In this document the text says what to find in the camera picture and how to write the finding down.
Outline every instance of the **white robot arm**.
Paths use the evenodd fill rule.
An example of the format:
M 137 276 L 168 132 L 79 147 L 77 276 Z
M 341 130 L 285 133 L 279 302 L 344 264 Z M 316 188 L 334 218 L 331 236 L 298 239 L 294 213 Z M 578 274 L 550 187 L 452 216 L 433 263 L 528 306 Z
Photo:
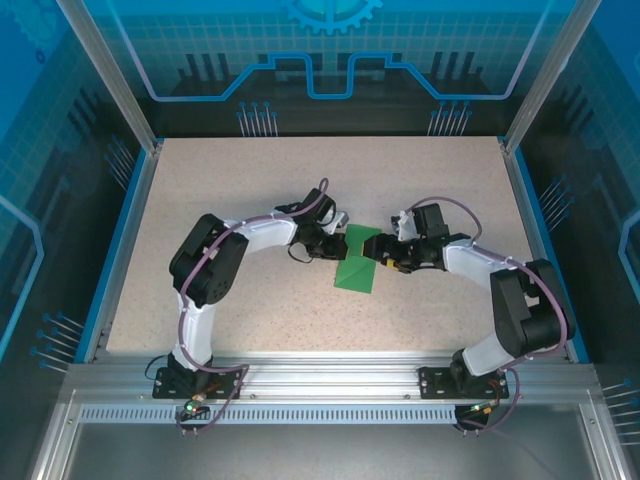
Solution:
M 272 218 L 248 223 L 235 230 L 203 269 L 203 275 L 194 278 L 188 291 L 186 317 L 182 328 L 183 346 L 196 363 L 206 365 L 211 361 L 211 334 L 216 306 L 231 288 L 244 256 L 265 248 L 302 243 L 311 258 L 345 258 L 347 246 L 344 235 L 335 232 L 347 224 L 349 216 L 346 212 L 337 211 L 331 198 L 325 195 L 318 206 L 305 215 L 282 215 L 310 204 L 318 194 L 319 191 L 314 189 L 301 204 L 276 207 L 271 212 Z M 238 223 L 237 220 L 222 221 L 210 214 L 200 218 L 171 262 L 169 270 L 174 277 L 176 290 L 180 290 L 186 276 L 216 236 Z M 178 304 L 182 310 L 184 305 L 180 294 Z M 185 358 L 179 341 L 171 352 L 170 363 L 172 362 L 187 370 L 197 370 Z
M 468 236 L 450 235 L 437 203 L 400 212 L 391 221 L 395 235 L 379 234 L 367 240 L 365 256 L 402 273 L 425 268 L 448 271 L 491 292 L 494 331 L 475 345 L 456 352 L 451 363 L 451 375 L 462 394 L 474 382 L 485 385 L 483 377 L 516 358 L 558 344 L 559 319 L 537 286 L 510 263 L 476 246 Z M 571 338 L 575 321 L 566 308 L 555 269 L 542 259 L 526 266 L 559 301 L 567 322 L 567 338 Z

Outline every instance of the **green cloth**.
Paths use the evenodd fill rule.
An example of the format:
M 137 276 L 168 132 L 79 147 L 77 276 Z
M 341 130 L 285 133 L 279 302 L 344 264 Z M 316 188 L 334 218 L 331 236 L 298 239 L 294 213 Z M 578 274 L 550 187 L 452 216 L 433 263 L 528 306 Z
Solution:
M 381 232 L 379 228 L 349 225 L 345 238 L 349 250 L 347 258 L 341 260 L 336 272 L 335 287 L 353 290 L 354 292 L 371 293 L 376 262 L 362 256 L 365 240 Z

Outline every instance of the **metal rod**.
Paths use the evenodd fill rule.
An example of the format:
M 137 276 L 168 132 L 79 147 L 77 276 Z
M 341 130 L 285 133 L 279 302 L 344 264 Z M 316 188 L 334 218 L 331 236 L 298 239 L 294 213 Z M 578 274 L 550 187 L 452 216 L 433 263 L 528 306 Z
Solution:
M 459 120 L 459 117 L 460 117 L 460 112 L 459 111 L 453 112 L 453 116 L 455 118 L 453 119 L 453 122 L 451 122 L 451 128 L 449 129 L 449 136 L 453 136 L 453 131 L 456 128 L 456 123 L 458 123 L 458 120 Z
M 53 318 L 51 318 L 51 316 L 49 316 L 49 314 L 48 314 L 48 313 L 45 313 L 45 314 L 42 316 L 42 320 L 43 320 L 45 323 L 51 322 L 51 323 L 53 323 L 53 324 L 55 324 L 55 325 L 58 325 L 59 327 L 64 328 L 65 330 L 67 330 L 67 331 L 69 331 L 69 332 L 71 332 L 71 333 L 75 333 L 75 334 L 76 334 L 76 335 L 78 335 L 78 336 L 81 336 L 81 335 L 82 335 L 82 332 L 78 332 L 77 330 L 75 330 L 75 329 L 73 329 L 73 328 L 71 328 L 71 327 L 67 327 L 64 323 L 59 322 L 59 321 L 57 321 L 57 320 L 54 320 Z
M 458 132 L 458 136 L 461 136 L 467 128 L 467 123 L 469 122 L 469 117 L 471 117 L 471 112 L 467 112 L 464 116 L 464 122 L 462 122 L 462 127 Z
M 635 415 L 637 413 L 640 413 L 640 410 L 633 410 L 631 412 L 624 412 L 624 413 L 616 413 L 615 415 L 611 415 L 612 417 L 625 417 L 627 415 Z
M 251 123 L 251 133 L 252 133 L 252 137 L 257 137 L 256 135 L 256 124 L 253 121 L 253 112 L 249 112 L 247 113 L 247 116 L 249 117 L 249 122 Z
M 462 112 L 460 113 L 460 118 L 458 119 L 458 125 L 456 126 L 456 132 L 458 131 L 458 129 L 460 128 L 460 125 L 462 125 L 462 120 L 464 120 L 464 114 L 467 111 L 467 107 L 471 105 L 471 102 L 469 100 L 466 100 L 462 103 Z
M 610 387 L 605 387 L 602 389 L 603 392 L 608 390 L 613 390 L 614 388 L 627 387 L 631 388 L 631 379 L 629 377 L 625 378 L 622 383 L 618 383 L 617 385 L 611 385 Z
M 58 312 L 56 313 L 56 318 L 58 320 L 66 320 L 67 322 L 75 325 L 76 327 L 80 327 L 81 329 L 84 330 L 84 326 L 80 325 L 78 322 L 74 322 L 73 320 L 71 320 L 69 317 L 65 317 L 64 314 L 62 312 Z
M 60 335 L 62 338 L 66 338 L 67 340 L 73 342 L 73 343 L 80 343 L 78 340 L 76 340 L 75 338 L 70 337 L 69 335 L 66 335 L 64 333 L 62 333 L 60 330 L 58 330 L 56 327 L 53 327 L 51 329 L 51 335 Z
M 626 427 L 628 425 L 638 425 L 639 423 L 640 423 L 640 421 L 625 422 L 625 423 L 614 423 L 613 426 L 614 427 Z
M 71 355 L 70 353 L 62 351 L 59 348 L 54 347 L 50 343 L 47 343 L 44 346 L 44 351 L 45 352 L 56 352 L 57 354 L 64 355 L 65 357 L 69 357 L 71 360 L 73 360 L 73 355 Z
M 611 408 L 618 408 L 618 407 L 626 407 L 627 405 L 631 405 L 632 407 L 638 408 L 640 407 L 640 401 L 637 398 L 632 398 L 630 402 L 623 402 L 623 403 L 616 403 L 615 405 L 608 405 L 608 407 Z
M 518 113 L 505 136 L 505 148 L 508 153 L 515 153 L 524 135 L 533 123 L 551 88 L 560 76 L 571 53 L 576 48 L 582 34 L 589 26 L 593 14 L 601 0 L 582 0 L 576 2 L 562 30 L 540 68 L 529 93 L 522 102 Z
M 431 135 L 431 126 L 433 125 L 433 119 L 436 117 L 437 110 L 431 110 L 431 118 L 429 119 L 429 126 L 427 127 L 427 135 Z
M 442 112 L 442 121 L 440 122 L 440 128 L 438 129 L 438 136 L 442 135 L 442 127 L 444 126 L 444 122 L 448 116 L 449 116 L 449 112 L 447 111 Z
M 36 347 L 32 347 L 31 350 L 29 350 L 29 353 L 32 356 L 40 355 L 41 357 L 48 358 L 49 360 L 53 360 L 55 362 L 60 362 L 60 363 L 64 363 L 65 365 L 69 365 L 69 362 L 65 362 L 64 360 L 60 360 L 59 358 L 52 357 L 51 355 L 47 355 L 46 353 L 42 353 L 38 351 Z
M 547 223 L 553 223 L 560 215 L 565 214 L 565 217 L 569 214 L 567 210 L 571 205 L 575 203 L 575 197 L 571 197 L 568 202 L 562 205 L 559 209 L 554 210 L 554 213 L 547 215 Z
M 240 102 L 238 105 L 240 105 L 240 108 L 242 108 L 242 116 L 244 117 L 244 126 L 247 127 L 247 137 L 250 137 L 251 131 L 249 130 L 249 120 L 247 120 L 247 111 L 244 108 L 247 106 L 247 104 L 244 102 Z
M 608 397 L 604 397 L 604 398 L 609 400 L 611 398 L 618 398 L 618 397 L 624 397 L 626 395 L 633 395 L 634 393 L 638 393 L 638 392 L 640 392 L 640 390 L 629 390 L 628 392 L 616 393 L 615 395 L 609 395 Z
M 555 190 L 553 190 L 553 192 L 551 192 L 550 195 L 547 195 L 547 197 L 540 202 L 540 208 L 542 210 L 545 210 L 546 208 L 549 207 L 549 205 L 551 204 L 551 202 L 553 201 L 554 198 L 557 200 L 558 197 L 561 197 L 561 196 L 562 196 L 562 190 L 558 190 L 556 188 Z
M 564 192 L 561 192 L 558 194 L 558 196 L 556 197 L 556 199 L 553 202 L 548 202 L 545 206 L 542 207 L 542 215 L 547 215 L 547 213 L 549 213 L 549 211 L 558 204 L 558 202 L 562 202 L 564 201 Z
M 259 137 L 262 136 L 262 132 L 260 131 L 260 116 L 258 115 L 258 102 L 251 102 L 251 106 L 253 107 L 253 112 L 255 113 L 256 124 L 258 128 Z
M 79 0 L 57 0 L 57 2 L 140 146 L 147 152 L 154 153 L 157 144 L 156 136 L 84 2 Z
M 120 175 L 120 179 L 125 183 L 125 185 L 128 185 L 129 176 L 124 172 L 124 169 L 120 165 L 118 165 L 118 162 L 116 162 L 115 160 L 112 161 L 109 155 L 107 155 L 106 153 L 104 154 L 104 159 L 109 163 L 109 165 L 111 165 L 113 171 Z
M 267 112 L 267 123 L 269 124 L 269 136 L 273 135 L 273 129 L 271 128 L 271 115 L 269 115 L 269 106 L 271 105 L 269 102 L 262 102 L 262 105 L 264 105 L 264 108 Z
M 569 212 L 564 212 L 564 215 L 558 218 L 557 221 L 549 227 L 549 233 L 553 232 L 566 218 L 569 218 Z
M 549 220 L 551 218 L 553 218 L 560 210 L 562 210 L 564 207 L 566 207 L 567 202 L 565 202 L 564 200 L 561 200 L 560 203 L 558 203 L 558 205 L 556 205 L 555 207 L 552 208 L 552 210 L 548 213 L 545 213 L 545 223 L 549 223 Z
M 236 113 L 236 117 L 238 117 L 238 123 L 240 124 L 240 131 L 242 132 L 242 136 L 246 137 L 247 135 L 244 133 L 244 126 L 242 125 L 242 113 Z
M 435 135 L 436 133 L 436 128 L 438 128 L 438 123 L 440 122 L 440 114 L 442 113 L 442 108 L 447 104 L 447 102 L 445 102 L 444 100 L 440 101 L 440 108 L 438 109 L 438 114 L 436 115 L 436 124 L 433 127 L 433 133 Z
M 447 126 L 444 127 L 444 134 L 447 134 L 447 129 L 449 128 L 449 124 L 451 123 L 451 119 L 453 118 L 453 109 L 456 108 L 456 105 L 458 105 L 457 101 L 453 101 L 451 102 L 451 111 L 449 112 L 449 115 L 447 115 Z
M 54 367 L 49 365 L 45 360 L 40 360 L 40 368 L 50 368 L 51 370 L 57 370 L 58 372 L 67 373 L 63 368 Z
M 127 182 L 121 178 L 120 174 L 113 167 L 109 167 L 109 173 L 116 180 L 116 182 L 118 182 L 118 185 L 120 185 L 122 189 L 126 192 Z
M 278 135 L 278 114 L 276 112 L 271 112 L 271 118 L 273 118 L 273 131 L 276 133 L 276 137 Z
M 121 140 L 118 140 L 118 137 L 116 137 L 115 135 L 112 135 L 111 138 L 112 138 L 112 140 L 114 140 L 116 142 L 116 145 L 118 145 L 118 148 L 124 154 L 124 156 L 129 159 L 129 162 L 131 163 L 131 166 L 132 167 L 135 166 L 136 159 L 133 158 L 133 155 L 131 155 L 131 152 L 129 152 L 129 150 L 125 148 L 124 142 L 121 141 Z
M 547 194 L 549 194 L 550 192 L 558 188 L 559 184 L 560 184 L 560 180 L 558 180 L 558 178 L 554 178 L 553 180 L 551 180 L 551 183 L 549 184 L 549 186 L 538 197 L 538 203 L 541 203 L 543 199 L 547 196 Z
M 115 148 L 113 148 L 113 145 L 112 145 L 112 144 L 109 144 L 109 146 L 108 146 L 107 148 L 109 149 L 109 151 L 110 151 L 111 153 L 113 153 L 113 156 L 114 156 L 114 157 L 116 158 L 116 160 L 118 161 L 118 164 L 119 164 L 119 165 L 122 165 L 122 167 L 127 171 L 127 175 L 128 175 L 128 176 L 133 175 L 133 168 L 132 168 L 132 167 L 131 167 L 131 165 L 129 164 L 129 161 L 127 160 L 127 158 L 126 158 L 124 155 L 122 155 L 122 154 L 120 154 L 120 153 L 116 152 L 116 149 L 115 149 Z
M 264 121 L 264 112 L 260 112 L 260 119 L 262 120 L 262 136 L 267 136 L 267 124 Z
M 44 330 L 38 330 L 36 332 L 36 338 L 46 338 L 47 340 L 51 340 L 52 342 L 55 342 L 58 345 L 62 345 L 63 347 L 66 347 L 66 348 L 68 348 L 70 350 L 73 350 L 73 351 L 76 350 L 76 347 L 72 347 L 71 345 L 67 345 L 66 343 L 61 342 L 57 338 L 53 338 L 53 337 L 50 337 L 49 335 L 45 334 Z

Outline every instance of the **speckled tabletop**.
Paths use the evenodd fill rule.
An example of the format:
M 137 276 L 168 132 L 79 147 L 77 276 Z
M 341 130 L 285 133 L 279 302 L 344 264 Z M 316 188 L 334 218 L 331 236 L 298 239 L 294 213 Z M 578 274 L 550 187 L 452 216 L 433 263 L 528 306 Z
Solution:
M 267 213 L 302 200 L 323 176 L 351 223 L 389 232 L 391 215 L 427 195 L 446 195 L 478 214 L 482 245 L 530 258 L 494 137 L 168 139 L 107 350 L 129 355 L 173 347 L 178 307 L 168 265 L 201 215 Z M 474 233 L 464 212 L 442 209 L 452 233 Z M 367 295 L 335 288 L 336 267 L 294 262 L 285 248 L 245 258 L 218 305 L 214 350 L 453 350 L 493 328 L 489 293 L 464 278 L 378 266 Z

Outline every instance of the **glass panel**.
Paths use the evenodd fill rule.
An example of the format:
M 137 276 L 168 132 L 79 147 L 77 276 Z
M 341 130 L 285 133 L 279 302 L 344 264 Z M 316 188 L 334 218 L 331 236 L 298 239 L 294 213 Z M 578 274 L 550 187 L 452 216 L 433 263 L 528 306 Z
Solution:
M 640 4 L 602 2 L 521 145 L 604 386 L 640 380 L 639 16 Z
M 90 0 L 159 136 L 506 132 L 574 0 Z
M 53 0 L 2 12 L 0 471 L 27 478 L 140 147 Z

